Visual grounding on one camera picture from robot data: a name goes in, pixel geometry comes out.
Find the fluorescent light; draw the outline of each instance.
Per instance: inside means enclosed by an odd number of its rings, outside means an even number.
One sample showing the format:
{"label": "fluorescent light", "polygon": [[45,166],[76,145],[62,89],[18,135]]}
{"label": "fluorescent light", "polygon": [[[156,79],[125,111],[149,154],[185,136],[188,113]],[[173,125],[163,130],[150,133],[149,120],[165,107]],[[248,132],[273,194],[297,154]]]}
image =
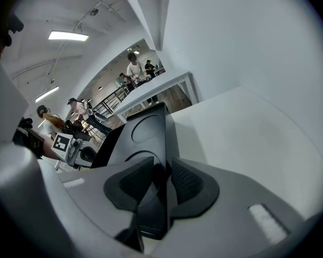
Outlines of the fluorescent light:
{"label": "fluorescent light", "polygon": [[59,89],[59,86],[55,87],[54,89],[51,89],[49,92],[46,92],[44,95],[41,95],[40,97],[36,98],[36,103],[39,102],[41,99],[45,98],[47,95],[50,95],[51,93],[55,92]]}
{"label": "fluorescent light", "polygon": [[37,128],[39,128],[39,127],[43,124],[43,122],[45,122],[45,120],[43,120],[43,121],[40,123],[40,125],[38,125],[38,127],[37,127]]}
{"label": "fluorescent light", "polygon": [[49,35],[49,39],[61,39],[61,40],[78,40],[85,41],[88,38],[86,34],[73,33],[73,32],[57,32],[52,31]]}

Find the railing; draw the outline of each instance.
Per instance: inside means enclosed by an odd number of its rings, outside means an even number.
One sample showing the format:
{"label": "railing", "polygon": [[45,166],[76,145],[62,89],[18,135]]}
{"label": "railing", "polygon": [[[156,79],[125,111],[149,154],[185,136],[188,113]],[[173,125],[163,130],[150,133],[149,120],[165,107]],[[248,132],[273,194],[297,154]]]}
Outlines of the railing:
{"label": "railing", "polygon": [[96,107],[94,107],[94,110],[106,118],[109,118],[115,111],[116,107],[126,98],[127,95],[127,89],[125,87],[120,87],[99,102]]}

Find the white wall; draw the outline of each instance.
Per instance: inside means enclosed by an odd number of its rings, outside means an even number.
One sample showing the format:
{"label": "white wall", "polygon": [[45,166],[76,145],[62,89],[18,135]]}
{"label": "white wall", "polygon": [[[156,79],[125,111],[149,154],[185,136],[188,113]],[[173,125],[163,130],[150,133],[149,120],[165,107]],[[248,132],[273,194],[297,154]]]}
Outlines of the white wall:
{"label": "white wall", "polygon": [[93,96],[91,104],[92,106],[96,106],[99,102],[101,102],[103,99],[105,99],[108,95],[110,95],[112,92],[116,91],[119,87],[119,83],[116,81],[116,79],[110,81],[107,85],[103,87],[102,90],[98,91],[98,94]]}
{"label": "white wall", "polygon": [[170,0],[158,55],[193,73],[201,101],[260,95],[323,156],[323,26],[305,0]]}
{"label": "white wall", "polygon": [[159,0],[138,0],[149,28],[148,32],[154,46],[160,48]]}

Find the long hair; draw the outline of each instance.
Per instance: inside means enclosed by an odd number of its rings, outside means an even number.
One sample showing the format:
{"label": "long hair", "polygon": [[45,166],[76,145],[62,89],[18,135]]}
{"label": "long hair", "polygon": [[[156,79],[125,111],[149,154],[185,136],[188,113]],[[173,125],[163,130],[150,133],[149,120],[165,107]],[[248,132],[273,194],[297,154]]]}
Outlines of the long hair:
{"label": "long hair", "polygon": [[52,114],[44,113],[43,117],[46,120],[49,120],[58,129],[62,129],[64,126],[64,121],[56,116],[53,116]]}

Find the white ceiling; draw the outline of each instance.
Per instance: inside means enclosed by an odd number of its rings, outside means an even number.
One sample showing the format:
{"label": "white ceiling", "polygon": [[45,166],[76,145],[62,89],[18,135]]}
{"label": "white ceiling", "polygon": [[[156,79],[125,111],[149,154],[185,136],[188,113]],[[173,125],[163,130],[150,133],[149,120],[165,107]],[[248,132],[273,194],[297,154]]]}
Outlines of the white ceiling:
{"label": "white ceiling", "polygon": [[[94,7],[99,10],[95,16],[89,11]],[[24,29],[10,33],[12,45],[7,47],[2,56],[5,70],[20,89],[31,106],[25,115],[33,116],[36,106],[34,99],[48,89],[62,83],[62,71],[74,68],[81,60],[89,41],[48,40],[52,30],[73,31],[89,35],[96,39],[109,35],[125,22],[135,19],[127,0],[20,0],[15,14],[24,23]],[[51,73],[57,57],[51,84]]]}

